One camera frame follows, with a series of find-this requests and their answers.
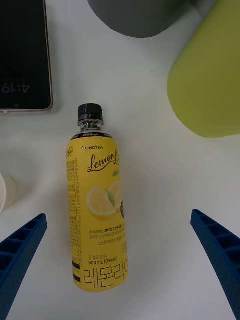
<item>lemon slice illustration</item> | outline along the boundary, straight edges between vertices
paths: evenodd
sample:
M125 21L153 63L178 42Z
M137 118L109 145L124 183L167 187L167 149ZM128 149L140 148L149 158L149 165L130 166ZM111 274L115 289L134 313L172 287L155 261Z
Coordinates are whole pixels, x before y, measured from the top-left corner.
M112 184L108 190L113 194L113 197L115 200L114 208L116 210L119 210L121 208L121 203L123 200L121 182L120 181L114 182L114 184Z
M100 220L111 219L116 213L112 203L109 201L108 196L103 192L99 185L95 186L87 195L86 203L89 210Z

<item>smartphone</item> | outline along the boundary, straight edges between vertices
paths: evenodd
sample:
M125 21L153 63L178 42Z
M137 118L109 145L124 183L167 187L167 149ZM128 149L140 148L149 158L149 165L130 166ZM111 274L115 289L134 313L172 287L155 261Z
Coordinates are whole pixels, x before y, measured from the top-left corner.
M0 112L53 105L45 0L0 1Z

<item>white table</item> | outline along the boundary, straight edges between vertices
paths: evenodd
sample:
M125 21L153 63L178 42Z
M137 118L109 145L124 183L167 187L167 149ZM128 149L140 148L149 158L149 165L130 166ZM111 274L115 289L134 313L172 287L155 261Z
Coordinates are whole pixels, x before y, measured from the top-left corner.
M195 135L167 96L201 15L189 6L159 36L134 39L87 0L48 0L47 13L54 108L0 117L0 171L18 187L0 241L39 213L48 221L8 320L233 320L190 219L198 208L240 236L240 138ZM77 108L92 102L119 145L129 252L128 281L100 294L73 283L65 164Z

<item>clock display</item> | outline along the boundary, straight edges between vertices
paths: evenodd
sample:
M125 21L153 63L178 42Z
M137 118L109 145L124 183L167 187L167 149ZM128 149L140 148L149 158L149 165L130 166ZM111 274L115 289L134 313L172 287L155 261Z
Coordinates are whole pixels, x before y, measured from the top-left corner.
M24 94L25 95L28 93L30 88L31 88L31 86L26 83L15 84L15 83L5 82L1 87L1 92L3 94L10 94L10 95L14 95L14 94L21 94L21 95Z

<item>black bottle cap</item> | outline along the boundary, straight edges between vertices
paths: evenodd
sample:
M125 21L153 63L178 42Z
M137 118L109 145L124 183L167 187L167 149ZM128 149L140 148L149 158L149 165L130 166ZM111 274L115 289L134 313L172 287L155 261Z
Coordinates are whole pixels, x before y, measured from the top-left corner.
M104 121L103 110L99 104L86 103L78 107L78 122L92 119Z

